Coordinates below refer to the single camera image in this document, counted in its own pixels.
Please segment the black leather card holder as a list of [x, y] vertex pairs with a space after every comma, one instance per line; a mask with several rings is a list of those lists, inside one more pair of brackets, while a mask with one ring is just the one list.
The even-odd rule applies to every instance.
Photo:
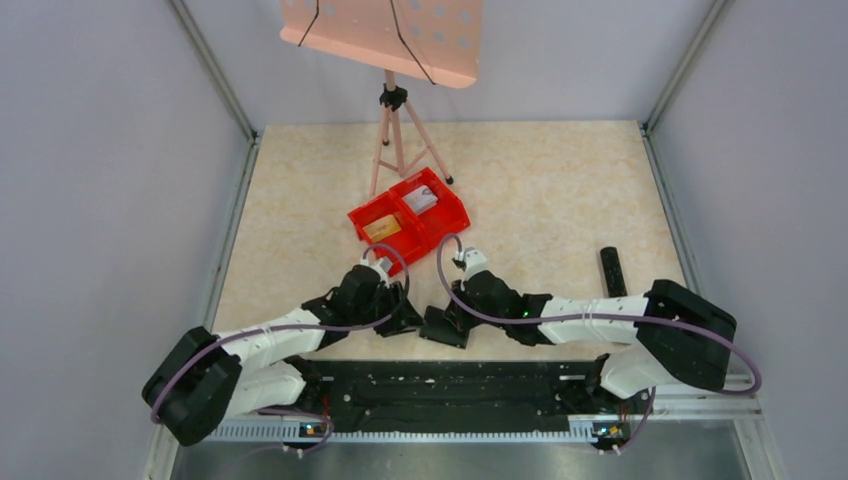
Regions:
[[422, 339], [447, 345], [454, 348], [467, 347], [469, 333], [460, 330], [445, 318], [444, 311], [434, 306], [428, 306], [423, 316], [423, 325], [418, 330]]

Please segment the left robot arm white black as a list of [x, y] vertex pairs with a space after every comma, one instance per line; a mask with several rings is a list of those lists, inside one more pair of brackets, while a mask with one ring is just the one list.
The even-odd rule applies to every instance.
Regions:
[[424, 319], [408, 299], [407, 280], [390, 282], [376, 264], [356, 265], [326, 294], [276, 319], [224, 334], [188, 330], [142, 388], [154, 422], [182, 446], [206, 439], [225, 420], [275, 406], [308, 413], [320, 386], [299, 357], [373, 330], [409, 333]]

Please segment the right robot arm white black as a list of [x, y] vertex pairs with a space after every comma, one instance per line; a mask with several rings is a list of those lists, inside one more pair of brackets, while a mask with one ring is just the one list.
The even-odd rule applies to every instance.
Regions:
[[642, 295], [575, 300], [520, 294], [484, 270], [454, 282], [450, 297], [462, 315], [524, 345], [621, 345], [601, 354], [587, 379], [587, 400], [600, 412], [654, 386], [720, 392], [725, 385], [736, 319], [672, 280], [656, 280]]

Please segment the gold VIP card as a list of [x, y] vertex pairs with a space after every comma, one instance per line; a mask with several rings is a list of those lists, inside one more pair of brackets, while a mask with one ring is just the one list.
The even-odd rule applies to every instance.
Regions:
[[379, 243], [401, 231], [402, 227], [393, 214], [380, 217], [363, 227], [363, 232], [371, 243]]

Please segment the white silver card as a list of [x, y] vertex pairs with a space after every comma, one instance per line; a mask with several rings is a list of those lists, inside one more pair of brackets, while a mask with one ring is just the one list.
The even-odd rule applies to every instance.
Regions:
[[437, 195], [426, 185], [421, 185], [402, 197], [407, 207], [420, 215], [438, 204]]

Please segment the red plastic bin left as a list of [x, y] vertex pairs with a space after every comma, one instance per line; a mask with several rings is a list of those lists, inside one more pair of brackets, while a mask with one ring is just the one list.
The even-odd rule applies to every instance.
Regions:
[[423, 224], [396, 194], [386, 192], [347, 214], [357, 237], [368, 245], [384, 243], [396, 250], [408, 266], [426, 253]]

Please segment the red plastic bin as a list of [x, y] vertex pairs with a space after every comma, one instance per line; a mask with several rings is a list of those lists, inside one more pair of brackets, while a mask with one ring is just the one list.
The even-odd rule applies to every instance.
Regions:
[[389, 188], [401, 200], [404, 195], [421, 185], [429, 187], [438, 197], [438, 204], [426, 212], [417, 215], [423, 224], [427, 242], [426, 253], [437, 247], [442, 238], [449, 234], [459, 234], [471, 226], [467, 209], [446, 181], [432, 169], [424, 168]]
[[357, 237], [368, 245], [384, 243], [396, 250], [408, 266], [426, 253], [423, 224], [396, 194], [386, 192], [347, 214]]

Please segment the red plastic bin right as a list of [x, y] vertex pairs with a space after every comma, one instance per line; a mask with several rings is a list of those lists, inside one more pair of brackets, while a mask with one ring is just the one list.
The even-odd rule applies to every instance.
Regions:
[[417, 215], [423, 224], [427, 242], [426, 253], [437, 247], [442, 238], [449, 234], [459, 234], [471, 226], [467, 209], [446, 181], [432, 169], [424, 168], [389, 188], [401, 200], [404, 195], [421, 185], [429, 187], [438, 197], [438, 204], [426, 212]]

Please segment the pink music stand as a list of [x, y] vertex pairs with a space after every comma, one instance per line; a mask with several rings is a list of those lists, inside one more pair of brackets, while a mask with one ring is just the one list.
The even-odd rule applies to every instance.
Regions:
[[282, 1], [279, 7], [283, 41], [383, 72], [370, 193], [377, 193], [381, 170], [405, 177], [425, 156], [431, 156], [443, 180], [453, 184], [453, 175], [397, 78], [404, 75], [452, 89], [472, 86], [479, 72], [483, 1]]

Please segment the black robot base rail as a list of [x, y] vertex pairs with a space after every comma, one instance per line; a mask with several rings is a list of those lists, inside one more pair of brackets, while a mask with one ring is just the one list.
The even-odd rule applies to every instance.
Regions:
[[325, 426], [338, 443], [588, 443], [612, 450], [649, 411], [642, 390], [622, 400], [586, 379], [589, 361], [298, 360], [307, 386], [295, 415], [226, 420], [213, 441], [307, 447]]

